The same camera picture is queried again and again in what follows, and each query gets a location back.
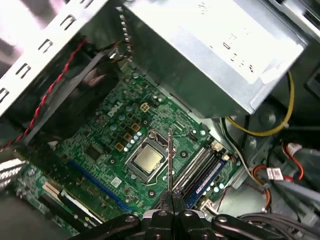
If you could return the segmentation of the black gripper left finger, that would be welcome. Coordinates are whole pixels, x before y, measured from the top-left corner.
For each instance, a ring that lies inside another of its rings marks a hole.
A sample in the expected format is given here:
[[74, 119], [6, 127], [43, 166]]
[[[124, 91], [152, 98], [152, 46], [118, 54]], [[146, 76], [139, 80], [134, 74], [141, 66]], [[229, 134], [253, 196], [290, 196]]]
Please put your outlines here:
[[124, 214], [96, 227], [95, 240], [171, 240], [173, 234], [173, 192], [166, 191], [160, 198], [160, 209], [146, 212], [139, 219]]

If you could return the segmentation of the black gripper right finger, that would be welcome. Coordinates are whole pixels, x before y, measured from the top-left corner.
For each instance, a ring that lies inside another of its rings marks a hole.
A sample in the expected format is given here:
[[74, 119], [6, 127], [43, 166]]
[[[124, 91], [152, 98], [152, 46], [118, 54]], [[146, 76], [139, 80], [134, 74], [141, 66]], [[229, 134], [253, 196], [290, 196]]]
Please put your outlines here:
[[283, 240], [278, 233], [265, 230], [243, 220], [219, 214], [211, 221], [185, 207], [181, 194], [173, 193], [173, 212], [180, 240]]

